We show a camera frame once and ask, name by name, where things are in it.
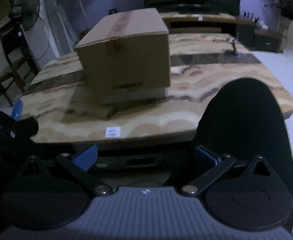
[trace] chair backrest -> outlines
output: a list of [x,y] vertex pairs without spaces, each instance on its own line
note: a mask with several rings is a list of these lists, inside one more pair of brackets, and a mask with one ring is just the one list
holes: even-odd
[[0,40],[3,47],[3,52],[7,62],[11,65],[8,55],[15,49],[20,48],[23,45],[22,39],[18,36],[19,26],[9,21],[3,27],[0,28]]

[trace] box top flap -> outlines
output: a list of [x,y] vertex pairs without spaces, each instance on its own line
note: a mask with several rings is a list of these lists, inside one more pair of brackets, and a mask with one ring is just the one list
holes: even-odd
[[125,37],[146,33],[168,33],[168,28],[155,8],[105,16],[76,47],[82,47],[112,37]]

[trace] silver bolt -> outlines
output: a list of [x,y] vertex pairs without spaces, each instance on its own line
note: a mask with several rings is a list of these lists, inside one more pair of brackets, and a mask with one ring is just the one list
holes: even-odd
[[198,191],[198,188],[193,185],[186,185],[182,188],[185,193],[194,194]]
[[106,194],[110,192],[111,188],[107,185],[99,185],[96,186],[94,190],[99,194]]

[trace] chair seat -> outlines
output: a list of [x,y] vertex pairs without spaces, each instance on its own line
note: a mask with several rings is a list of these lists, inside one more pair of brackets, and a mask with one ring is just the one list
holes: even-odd
[[26,62],[25,57],[21,57],[18,60],[12,62],[12,65],[7,66],[1,73],[0,73],[0,83],[3,81],[11,78],[12,76],[10,75],[12,72],[17,71],[23,63]]

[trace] flower pot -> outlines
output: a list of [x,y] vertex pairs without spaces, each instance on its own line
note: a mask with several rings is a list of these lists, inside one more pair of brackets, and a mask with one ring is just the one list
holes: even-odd
[[278,28],[277,32],[282,35],[283,38],[287,39],[288,38],[288,33],[289,33],[289,28],[291,25],[292,20],[289,18],[286,18],[282,15],[279,17],[278,21]]

